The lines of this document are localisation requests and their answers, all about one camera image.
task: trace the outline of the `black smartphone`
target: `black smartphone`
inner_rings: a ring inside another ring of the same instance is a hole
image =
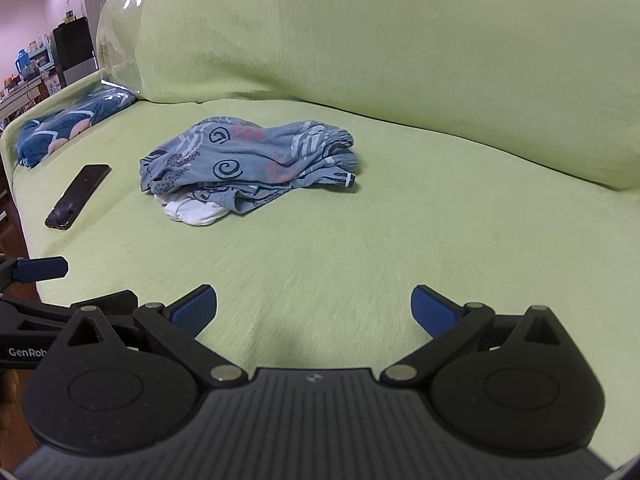
[[[108,164],[87,164],[82,168],[51,210],[44,225],[52,229],[69,229],[110,171]]]

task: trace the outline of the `blue thermos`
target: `blue thermos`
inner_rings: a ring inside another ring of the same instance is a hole
[[[15,60],[15,67],[18,70],[19,74],[22,74],[22,70],[30,63],[29,54],[22,49],[18,52],[18,59]]]

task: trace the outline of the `silver screw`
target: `silver screw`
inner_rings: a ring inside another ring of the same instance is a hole
[[[211,369],[210,374],[218,381],[235,381],[242,376],[242,370],[235,365],[218,365]]]
[[[410,381],[418,375],[418,370],[411,365],[391,365],[385,375],[392,381]]]

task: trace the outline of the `table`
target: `table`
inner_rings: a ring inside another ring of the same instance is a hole
[[[13,88],[7,97],[0,101],[0,122],[9,118],[23,106],[33,102],[40,95],[38,86],[42,84],[42,76],[36,76],[30,81],[23,81]]]

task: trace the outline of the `green fabric cover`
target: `green fabric cover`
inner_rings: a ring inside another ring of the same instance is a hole
[[[153,102],[297,98],[640,184],[640,0],[141,1],[99,52]]]
[[[138,161],[191,124],[231,115],[264,126],[316,119],[355,138],[353,190],[291,191],[212,226],[172,222],[140,192]],[[44,218],[84,164],[113,167],[68,232]],[[380,370],[428,341],[412,288],[520,314],[548,304],[606,391],[593,448],[612,463],[640,443],[640,205],[623,193],[458,137],[317,105],[141,102],[14,174],[31,256],[62,254],[42,299],[69,304],[131,288],[170,303],[217,291],[200,340],[257,366]]]

